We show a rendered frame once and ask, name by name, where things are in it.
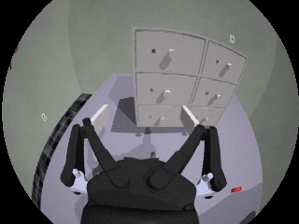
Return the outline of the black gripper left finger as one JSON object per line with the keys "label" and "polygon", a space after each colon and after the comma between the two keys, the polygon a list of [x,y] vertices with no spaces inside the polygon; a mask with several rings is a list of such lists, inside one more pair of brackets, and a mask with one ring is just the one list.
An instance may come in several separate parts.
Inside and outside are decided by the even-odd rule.
{"label": "black gripper left finger", "polygon": [[91,119],[85,118],[82,120],[83,126],[75,124],[72,127],[66,153],[66,162],[60,179],[77,195],[81,193],[87,194],[86,187],[88,179],[85,176],[84,168],[85,138],[89,139],[96,159],[114,187],[124,190],[130,186],[128,175],[115,162],[98,137],[108,119],[108,105],[103,105]]}

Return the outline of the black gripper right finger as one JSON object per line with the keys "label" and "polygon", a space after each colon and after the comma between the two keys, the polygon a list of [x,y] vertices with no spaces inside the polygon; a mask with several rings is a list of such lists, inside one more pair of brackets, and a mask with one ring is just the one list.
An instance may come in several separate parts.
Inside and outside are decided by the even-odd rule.
{"label": "black gripper right finger", "polygon": [[189,138],[180,150],[176,151],[164,166],[151,176],[149,186],[154,191],[164,190],[177,173],[182,173],[200,141],[205,141],[202,175],[197,182],[195,199],[203,197],[211,199],[227,184],[221,169],[221,150],[217,128],[214,126],[210,126],[209,129],[205,128],[186,105],[181,107],[180,120]]}

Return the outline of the grey drawer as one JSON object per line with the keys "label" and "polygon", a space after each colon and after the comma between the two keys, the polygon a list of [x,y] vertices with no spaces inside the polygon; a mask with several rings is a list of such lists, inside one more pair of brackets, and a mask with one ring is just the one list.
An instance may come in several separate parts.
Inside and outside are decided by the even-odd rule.
{"label": "grey drawer", "polygon": [[188,105],[196,79],[182,74],[136,72],[137,103]]}
{"label": "grey drawer", "polygon": [[190,111],[202,125],[214,125],[217,123],[224,107],[191,106]]}
{"label": "grey drawer", "polygon": [[235,88],[233,83],[200,77],[192,105],[227,106]]}
{"label": "grey drawer", "polygon": [[205,40],[189,35],[159,31],[136,32],[136,70],[198,74],[204,45]]}
{"label": "grey drawer", "polygon": [[178,105],[138,105],[139,126],[181,126],[180,112]]}
{"label": "grey drawer", "polygon": [[245,61],[245,58],[235,52],[208,41],[201,75],[238,83]]}

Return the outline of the small white chest of drawers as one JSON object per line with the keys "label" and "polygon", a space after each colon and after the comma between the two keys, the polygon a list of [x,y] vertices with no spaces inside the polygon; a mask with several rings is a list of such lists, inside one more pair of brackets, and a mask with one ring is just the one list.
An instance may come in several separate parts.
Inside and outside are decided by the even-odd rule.
{"label": "small white chest of drawers", "polygon": [[[176,34],[183,33],[182,35],[189,35],[189,36],[192,36],[192,37],[196,37],[196,38],[205,40],[204,51],[203,51],[202,60],[201,60],[201,63],[200,63],[200,68],[199,68],[198,74],[185,73],[185,72],[177,72],[177,71],[165,71],[165,70],[136,70],[136,57],[135,57],[135,55],[136,55],[136,48],[135,48],[136,39],[135,39],[135,37],[136,37],[136,32],[137,31],[159,31],[159,32],[169,32],[169,33],[176,33]],[[172,32],[170,32],[170,31],[172,31]],[[201,75],[202,69],[203,69],[203,65],[204,65],[204,61],[205,61],[205,57],[206,57],[206,49],[207,49],[207,43],[208,43],[208,41],[210,41],[212,43],[216,42],[215,44],[218,44],[220,46],[222,45],[222,47],[225,47],[225,48],[227,47],[227,49],[230,49],[231,51],[234,51],[236,54],[238,54],[238,55],[240,55],[242,57],[244,56],[244,58],[246,59],[246,61],[245,61],[244,68],[243,68],[243,71],[242,71],[242,74],[240,76],[240,79],[239,79],[238,83],[235,83],[235,82],[229,81],[229,80],[225,80],[225,79],[221,79],[221,78],[217,78],[217,77],[209,77],[209,76]],[[237,87],[239,85],[239,82],[240,82],[242,76],[243,76],[243,73],[244,73],[244,70],[245,70],[245,67],[246,67],[246,64],[247,64],[248,56],[244,55],[243,53],[241,53],[240,51],[238,51],[236,49],[233,49],[233,48],[231,48],[231,47],[229,47],[229,46],[221,43],[220,41],[217,41],[215,39],[212,39],[212,38],[209,38],[209,37],[206,37],[206,36],[203,36],[203,35],[199,35],[199,34],[187,32],[187,31],[182,31],[182,30],[177,30],[177,29],[162,28],[162,27],[132,27],[132,59],[133,59],[133,81],[134,81],[134,96],[135,96],[136,127],[184,127],[183,123],[181,123],[181,126],[139,126],[139,124],[138,124],[137,105],[173,105],[173,104],[138,104],[137,103],[137,98],[136,98],[136,94],[137,94],[136,72],[157,72],[157,73],[172,73],[172,74],[182,74],[182,75],[196,76],[197,79],[196,79],[196,82],[195,82],[195,85],[194,85],[194,89],[193,89],[193,92],[192,92],[192,97],[191,97],[191,100],[190,100],[189,104],[186,105],[186,106],[188,107],[189,110],[190,110],[191,106],[224,107],[225,109],[224,109],[223,113],[221,114],[221,117],[222,117],[222,115],[224,114],[225,110],[227,109],[228,105],[230,104],[230,102],[232,101],[232,99],[233,99],[233,97],[235,95],[236,89],[237,89]],[[198,85],[200,77],[207,77],[207,78],[217,79],[217,80],[221,80],[221,81],[233,83],[233,84],[236,85],[235,91],[234,91],[234,93],[233,93],[233,95],[232,95],[232,97],[231,97],[231,99],[230,99],[230,101],[229,101],[229,103],[228,103],[227,106],[192,105],[192,100],[193,100],[193,97],[195,95],[195,92],[196,92],[197,85]]]}

